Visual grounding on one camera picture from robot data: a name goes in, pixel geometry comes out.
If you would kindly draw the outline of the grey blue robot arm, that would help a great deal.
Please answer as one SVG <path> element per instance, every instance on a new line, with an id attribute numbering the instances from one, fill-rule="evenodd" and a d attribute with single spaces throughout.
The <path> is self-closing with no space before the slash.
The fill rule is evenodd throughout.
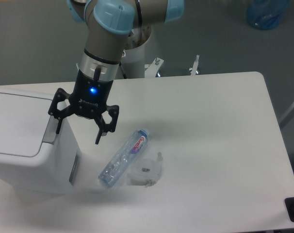
<path id="1" fill-rule="evenodd" d="M 58 121 L 59 134 L 66 117 L 93 119 L 99 127 L 95 143 L 114 132 L 118 105 L 107 105 L 128 37 L 133 29 L 167 23 L 183 16 L 182 0 L 89 0 L 68 1 L 74 16 L 89 30 L 84 53 L 71 94 L 58 88 L 48 114 Z"/>

